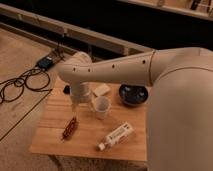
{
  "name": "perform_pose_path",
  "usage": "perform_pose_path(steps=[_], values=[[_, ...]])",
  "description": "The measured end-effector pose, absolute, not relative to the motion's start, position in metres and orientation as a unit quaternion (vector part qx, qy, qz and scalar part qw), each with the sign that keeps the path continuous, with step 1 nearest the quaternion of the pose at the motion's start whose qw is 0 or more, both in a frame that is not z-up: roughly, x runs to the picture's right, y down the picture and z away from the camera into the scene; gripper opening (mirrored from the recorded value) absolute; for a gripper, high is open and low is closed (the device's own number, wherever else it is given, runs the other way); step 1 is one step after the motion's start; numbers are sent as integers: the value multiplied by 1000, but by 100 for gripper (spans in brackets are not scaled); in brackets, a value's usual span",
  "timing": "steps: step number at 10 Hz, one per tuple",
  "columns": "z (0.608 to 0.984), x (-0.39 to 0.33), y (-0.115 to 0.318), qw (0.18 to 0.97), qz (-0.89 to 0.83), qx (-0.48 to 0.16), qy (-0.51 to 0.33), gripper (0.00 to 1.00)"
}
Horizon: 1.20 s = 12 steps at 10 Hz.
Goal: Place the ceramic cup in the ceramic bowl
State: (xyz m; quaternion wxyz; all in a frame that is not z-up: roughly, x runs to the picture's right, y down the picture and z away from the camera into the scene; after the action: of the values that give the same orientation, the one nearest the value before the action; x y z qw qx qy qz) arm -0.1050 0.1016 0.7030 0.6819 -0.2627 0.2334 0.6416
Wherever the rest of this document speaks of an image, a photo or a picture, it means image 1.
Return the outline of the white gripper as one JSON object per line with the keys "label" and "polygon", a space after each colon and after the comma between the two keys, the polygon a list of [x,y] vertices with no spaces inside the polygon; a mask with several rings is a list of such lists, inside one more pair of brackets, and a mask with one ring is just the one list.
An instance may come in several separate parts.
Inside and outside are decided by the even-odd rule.
{"label": "white gripper", "polygon": [[70,98],[72,101],[72,111],[75,112],[78,105],[82,103],[90,104],[92,92],[88,83],[73,84],[70,86]]}

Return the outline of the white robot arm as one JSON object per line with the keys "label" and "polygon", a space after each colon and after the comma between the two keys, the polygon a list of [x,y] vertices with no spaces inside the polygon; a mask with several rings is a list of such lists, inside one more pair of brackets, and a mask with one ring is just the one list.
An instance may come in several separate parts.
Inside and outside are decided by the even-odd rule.
{"label": "white robot arm", "polygon": [[90,82],[149,86],[148,171],[213,171],[213,51],[155,50],[96,63],[77,52],[58,74],[76,102],[86,100]]}

